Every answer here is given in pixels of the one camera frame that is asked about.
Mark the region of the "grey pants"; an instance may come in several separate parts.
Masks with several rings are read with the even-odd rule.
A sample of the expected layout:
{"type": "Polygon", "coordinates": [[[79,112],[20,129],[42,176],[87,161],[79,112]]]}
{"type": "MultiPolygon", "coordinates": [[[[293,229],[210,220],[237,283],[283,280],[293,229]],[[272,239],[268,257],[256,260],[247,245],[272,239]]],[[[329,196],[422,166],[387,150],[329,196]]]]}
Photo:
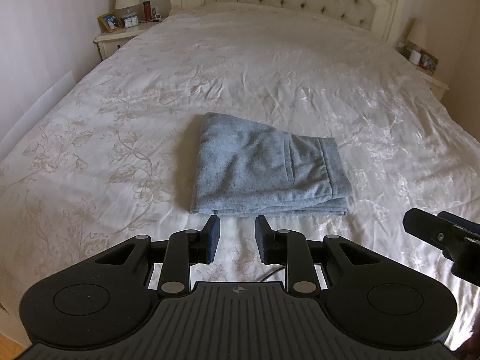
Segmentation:
{"type": "Polygon", "coordinates": [[[191,213],[345,215],[351,196],[335,139],[221,113],[202,117],[191,213]]]}

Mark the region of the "white right nightstand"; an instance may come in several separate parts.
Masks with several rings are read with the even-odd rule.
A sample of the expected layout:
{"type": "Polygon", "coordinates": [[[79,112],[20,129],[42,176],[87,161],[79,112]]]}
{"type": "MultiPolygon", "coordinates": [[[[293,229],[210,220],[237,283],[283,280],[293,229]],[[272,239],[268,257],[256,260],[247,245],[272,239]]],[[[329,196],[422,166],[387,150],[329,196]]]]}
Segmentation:
{"type": "Polygon", "coordinates": [[[449,86],[445,84],[439,78],[436,78],[433,75],[430,75],[426,70],[420,68],[418,64],[415,66],[416,70],[421,74],[427,86],[429,86],[433,95],[439,100],[439,102],[443,101],[443,96],[446,92],[450,90],[449,86]]]}

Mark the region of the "red brown bottle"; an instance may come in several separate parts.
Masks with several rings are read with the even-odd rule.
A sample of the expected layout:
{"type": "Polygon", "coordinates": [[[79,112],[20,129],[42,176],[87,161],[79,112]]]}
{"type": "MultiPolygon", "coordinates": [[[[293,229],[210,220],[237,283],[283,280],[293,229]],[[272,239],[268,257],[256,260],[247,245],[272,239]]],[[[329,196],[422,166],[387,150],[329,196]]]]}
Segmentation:
{"type": "Polygon", "coordinates": [[[144,12],[144,20],[151,21],[151,2],[150,1],[143,2],[143,12],[144,12]]]}

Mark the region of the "small white alarm clock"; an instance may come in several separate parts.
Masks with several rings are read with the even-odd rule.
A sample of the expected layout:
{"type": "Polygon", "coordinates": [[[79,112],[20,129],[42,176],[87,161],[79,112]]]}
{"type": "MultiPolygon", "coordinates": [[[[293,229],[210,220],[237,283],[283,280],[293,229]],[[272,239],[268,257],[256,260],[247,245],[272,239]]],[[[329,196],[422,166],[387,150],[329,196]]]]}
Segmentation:
{"type": "Polygon", "coordinates": [[[137,15],[126,16],[123,18],[124,27],[130,29],[139,25],[139,19],[137,15]]]}

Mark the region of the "cream right table lamp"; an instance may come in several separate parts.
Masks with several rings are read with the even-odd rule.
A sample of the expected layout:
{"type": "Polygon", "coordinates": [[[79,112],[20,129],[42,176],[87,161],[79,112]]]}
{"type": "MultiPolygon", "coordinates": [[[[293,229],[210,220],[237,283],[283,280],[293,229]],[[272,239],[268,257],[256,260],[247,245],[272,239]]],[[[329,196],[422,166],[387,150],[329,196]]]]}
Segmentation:
{"type": "Polygon", "coordinates": [[[425,50],[427,47],[427,37],[428,29],[426,23],[422,19],[414,19],[406,37],[406,42],[414,47],[425,50]]]}

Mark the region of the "white left nightstand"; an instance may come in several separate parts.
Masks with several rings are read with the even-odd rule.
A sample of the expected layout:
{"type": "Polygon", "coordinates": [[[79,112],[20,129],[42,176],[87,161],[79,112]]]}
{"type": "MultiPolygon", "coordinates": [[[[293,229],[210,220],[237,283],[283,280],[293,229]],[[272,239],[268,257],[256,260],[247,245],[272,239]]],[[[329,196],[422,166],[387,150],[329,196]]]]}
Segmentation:
{"type": "Polygon", "coordinates": [[[124,44],[145,33],[159,22],[145,22],[131,28],[123,28],[113,33],[102,33],[94,39],[101,60],[105,60],[118,51],[124,44]]]}

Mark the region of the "white round jar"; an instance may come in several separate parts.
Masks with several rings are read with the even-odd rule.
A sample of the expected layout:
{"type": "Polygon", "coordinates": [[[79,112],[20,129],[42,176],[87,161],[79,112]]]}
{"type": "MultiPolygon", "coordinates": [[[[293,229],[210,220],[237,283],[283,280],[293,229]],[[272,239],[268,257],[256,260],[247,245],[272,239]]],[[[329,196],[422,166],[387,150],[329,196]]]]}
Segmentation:
{"type": "Polygon", "coordinates": [[[409,55],[408,61],[414,65],[417,65],[420,62],[421,57],[421,53],[413,49],[409,55]]]}

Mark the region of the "small framed picture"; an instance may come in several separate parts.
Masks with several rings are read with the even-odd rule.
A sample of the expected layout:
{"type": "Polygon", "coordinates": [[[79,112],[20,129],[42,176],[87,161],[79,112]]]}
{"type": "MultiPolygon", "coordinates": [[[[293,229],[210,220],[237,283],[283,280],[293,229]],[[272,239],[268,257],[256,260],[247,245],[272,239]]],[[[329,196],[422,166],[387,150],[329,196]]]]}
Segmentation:
{"type": "Polygon", "coordinates": [[[421,58],[418,63],[418,66],[426,70],[430,75],[435,74],[439,60],[436,57],[433,57],[430,53],[422,50],[421,58]]]}

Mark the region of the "white nightstand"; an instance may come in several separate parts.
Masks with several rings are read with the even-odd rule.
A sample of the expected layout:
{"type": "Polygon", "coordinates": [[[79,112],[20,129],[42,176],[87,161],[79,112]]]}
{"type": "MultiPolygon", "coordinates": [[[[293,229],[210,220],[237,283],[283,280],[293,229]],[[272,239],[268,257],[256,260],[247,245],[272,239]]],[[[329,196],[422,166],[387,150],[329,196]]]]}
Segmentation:
{"type": "Polygon", "coordinates": [[[131,28],[123,28],[113,33],[102,33],[94,39],[101,60],[105,60],[118,51],[124,44],[145,33],[159,22],[145,22],[131,28]]]}
{"type": "Polygon", "coordinates": [[[427,86],[429,86],[433,95],[439,100],[439,102],[443,101],[443,96],[446,92],[450,90],[449,86],[445,84],[439,78],[436,78],[433,75],[430,75],[426,70],[420,68],[418,64],[415,66],[416,70],[421,74],[427,86]]]}

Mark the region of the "wooden photo frame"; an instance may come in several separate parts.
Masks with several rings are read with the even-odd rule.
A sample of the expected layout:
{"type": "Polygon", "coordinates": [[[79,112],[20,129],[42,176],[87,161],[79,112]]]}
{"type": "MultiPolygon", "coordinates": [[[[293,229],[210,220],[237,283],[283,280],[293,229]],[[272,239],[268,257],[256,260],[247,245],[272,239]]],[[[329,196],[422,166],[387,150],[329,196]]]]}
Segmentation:
{"type": "Polygon", "coordinates": [[[114,33],[123,28],[121,20],[116,13],[106,13],[97,18],[98,22],[103,26],[103,29],[108,33],[114,33]]]}

